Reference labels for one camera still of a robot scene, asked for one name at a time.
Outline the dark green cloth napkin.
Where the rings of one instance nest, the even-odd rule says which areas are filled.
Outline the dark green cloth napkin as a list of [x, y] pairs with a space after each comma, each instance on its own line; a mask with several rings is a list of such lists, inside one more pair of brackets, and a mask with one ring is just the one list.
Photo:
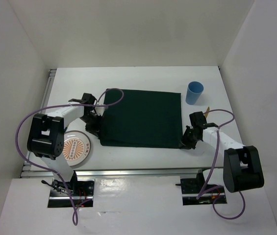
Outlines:
[[181, 94], [112, 90], [100, 129], [103, 146], [178, 149], [182, 139]]

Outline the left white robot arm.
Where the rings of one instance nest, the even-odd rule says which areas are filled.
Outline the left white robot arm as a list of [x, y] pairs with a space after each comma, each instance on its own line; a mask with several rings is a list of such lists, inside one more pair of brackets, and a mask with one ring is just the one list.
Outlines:
[[54, 178], [67, 195], [77, 193], [79, 184], [75, 171], [63, 154], [64, 135], [71, 122], [81, 119], [86, 124], [87, 132], [100, 136], [102, 116], [95, 111], [96, 101], [92, 94], [84, 93], [81, 99], [71, 99], [71, 105], [57, 107], [55, 111], [45, 114], [35, 114], [32, 118], [27, 148], [55, 171]]

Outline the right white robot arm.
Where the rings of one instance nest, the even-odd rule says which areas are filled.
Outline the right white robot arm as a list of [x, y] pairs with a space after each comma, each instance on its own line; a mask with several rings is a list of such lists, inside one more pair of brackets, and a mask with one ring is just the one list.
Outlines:
[[233, 122], [232, 112], [215, 109], [210, 112], [225, 112], [231, 119], [220, 125], [206, 120], [204, 112], [194, 112], [189, 115], [191, 126], [187, 126], [181, 139], [181, 149], [195, 149], [197, 142], [202, 141], [214, 147], [215, 155], [208, 175], [202, 175], [195, 180], [195, 186], [201, 197], [212, 187], [213, 174], [218, 155], [223, 157], [223, 183], [231, 192], [246, 191], [264, 186], [265, 180], [260, 162], [259, 152], [253, 145], [246, 146], [229, 137], [221, 131], [225, 125]]

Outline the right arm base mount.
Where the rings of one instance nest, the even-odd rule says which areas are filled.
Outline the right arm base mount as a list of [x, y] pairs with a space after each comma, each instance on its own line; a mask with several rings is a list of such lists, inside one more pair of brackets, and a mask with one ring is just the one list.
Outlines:
[[194, 178], [181, 178], [180, 182], [176, 184], [181, 189], [182, 203], [184, 206], [192, 205], [210, 205], [217, 199], [216, 204], [226, 204], [227, 199], [225, 196], [224, 188], [217, 188], [209, 191], [197, 199], [202, 186], [204, 185], [205, 179], [200, 170]]

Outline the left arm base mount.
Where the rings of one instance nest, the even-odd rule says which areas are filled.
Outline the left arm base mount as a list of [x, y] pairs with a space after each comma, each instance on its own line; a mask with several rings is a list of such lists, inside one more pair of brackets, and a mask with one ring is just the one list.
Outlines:
[[41, 183], [50, 187], [48, 208], [71, 208], [72, 204], [69, 194], [72, 196], [73, 203], [77, 208], [93, 207], [95, 180], [80, 181], [76, 190], [69, 189], [68, 191], [55, 180], [52, 183], [41, 180]]

